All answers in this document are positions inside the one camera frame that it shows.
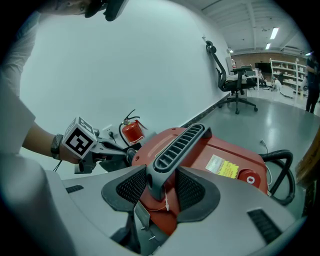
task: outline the black office chair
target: black office chair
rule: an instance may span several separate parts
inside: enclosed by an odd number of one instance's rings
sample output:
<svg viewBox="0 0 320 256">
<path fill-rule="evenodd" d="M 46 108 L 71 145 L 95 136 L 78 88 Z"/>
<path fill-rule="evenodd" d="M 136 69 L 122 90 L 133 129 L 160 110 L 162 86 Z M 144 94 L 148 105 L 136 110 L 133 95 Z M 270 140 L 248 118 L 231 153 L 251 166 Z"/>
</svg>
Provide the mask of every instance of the black office chair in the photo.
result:
<svg viewBox="0 0 320 256">
<path fill-rule="evenodd" d="M 231 70 L 231 72 L 234 73 L 234 75 L 230 75 L 227 77 L 226 70 L 221 65 L 216 52 L 217 49 L 214 47 L 213 43 L 211 41 L 206 41 L 206 51 L 212 55 L 215 62 L 218 64 L 219 68 L 221 69 L 221 72 L 219 69 L 216 68 L 218 72 L 218 87 L 223 92 L 231 92 L 232 94 L 235 94 L 234 98 L 228 98 L 227 100 L 224 100 L 222 102 L 218 103 L 219 108 L 222 108 L 223 104 L 235 102 L 235 113 L 238 115 L 240 113 L 238 109 L 238 102 L 254 106 L 254 111 L 258 111 L 258 108 L 255 104 L 244 100 L 242 98 L 239 98 L 239 91 L 241 95 L 244 95 L 244 89 L 249 89 L 255 87 L 257 84 L 247 76 L 246 71 L 250 70 L 250 67 L 241 67 L 241 68 L 234 68 Z"/>
</svg>

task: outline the ceiling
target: ceiling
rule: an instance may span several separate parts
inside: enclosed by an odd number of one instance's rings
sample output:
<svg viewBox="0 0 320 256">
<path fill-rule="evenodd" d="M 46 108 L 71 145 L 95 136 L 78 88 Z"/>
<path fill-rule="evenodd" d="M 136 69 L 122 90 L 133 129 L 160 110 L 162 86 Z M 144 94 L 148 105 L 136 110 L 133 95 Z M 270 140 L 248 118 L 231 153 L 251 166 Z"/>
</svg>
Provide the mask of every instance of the ceiling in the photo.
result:
<svg viewBox="0 0 320 256">
<path fill-rule="evenodd" d="M 310 46 L 293 19 L 273 0 L 185 0 L 216 22 L 234 54 L 269 51 L 300 55 Z M 270 40 L 273 28 L 279 28 Z"/>
</svg>

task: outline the hand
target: hand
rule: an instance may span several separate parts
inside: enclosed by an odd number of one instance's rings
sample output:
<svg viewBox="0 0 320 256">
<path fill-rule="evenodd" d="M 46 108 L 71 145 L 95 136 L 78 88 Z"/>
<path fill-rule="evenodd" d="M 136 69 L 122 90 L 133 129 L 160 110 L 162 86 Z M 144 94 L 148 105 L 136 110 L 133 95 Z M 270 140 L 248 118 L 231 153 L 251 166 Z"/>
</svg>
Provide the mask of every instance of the hand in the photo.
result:
<svg viewBox="0 0 320 256">
<path fill-rule="evenodd" d="M 78 164 L 80 158 L 73 154 L 69 149 L 67 149 L 64 145 L 60 144 L 59 147 L 59 158 L 60 160 L 67 161 L 71 164 Z"/>
</svg>

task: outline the warning sticker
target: warning sticker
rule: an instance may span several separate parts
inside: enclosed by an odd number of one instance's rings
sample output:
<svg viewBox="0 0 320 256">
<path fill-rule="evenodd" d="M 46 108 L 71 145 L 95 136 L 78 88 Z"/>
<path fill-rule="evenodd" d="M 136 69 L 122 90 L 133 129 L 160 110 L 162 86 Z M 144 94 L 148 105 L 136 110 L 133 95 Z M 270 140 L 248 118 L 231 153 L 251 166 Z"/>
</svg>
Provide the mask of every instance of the warning sticker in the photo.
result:
<svg viewBox="0 0 320 256">
<path fill-rule="evenodd" d="M 212 155 L 205 168 L 214 174 L 235 179 L 239 166 L 217 155 Z"/>
</svg>

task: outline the red fire extinguisher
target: red fire extinguisher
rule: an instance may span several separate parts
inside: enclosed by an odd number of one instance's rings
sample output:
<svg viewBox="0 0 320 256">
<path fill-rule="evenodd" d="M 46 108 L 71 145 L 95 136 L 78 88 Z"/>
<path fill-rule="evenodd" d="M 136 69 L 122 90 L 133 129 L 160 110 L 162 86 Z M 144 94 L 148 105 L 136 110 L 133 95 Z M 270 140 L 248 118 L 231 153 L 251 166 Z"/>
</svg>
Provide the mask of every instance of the red fire extinguisher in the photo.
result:
<svg viewBox="0 0 320 256">
<path fill-rule="evenodd" d="M 131 145 L 136 144 L 137 142 L 139 142 L 140 140 L 142 140 L 145 137 L 140 126 L 142 126 L 143 128 L 145 128 L 145 127 L 138 120 L 135 120 L 132 122 L 129 121 L 132 119 L 140 118 L 140 116 L 129 117 L 133 111 L 135 111 L 135 109 L 132 110 L 126 116 L 126 118 L 123 120 L 123 122 L 119 125 L 119 134 L 128 147 L 129 147 L 129 144 L 126 142 L 126 140 L 122 136 L 122 133 Z"/>
</svg>

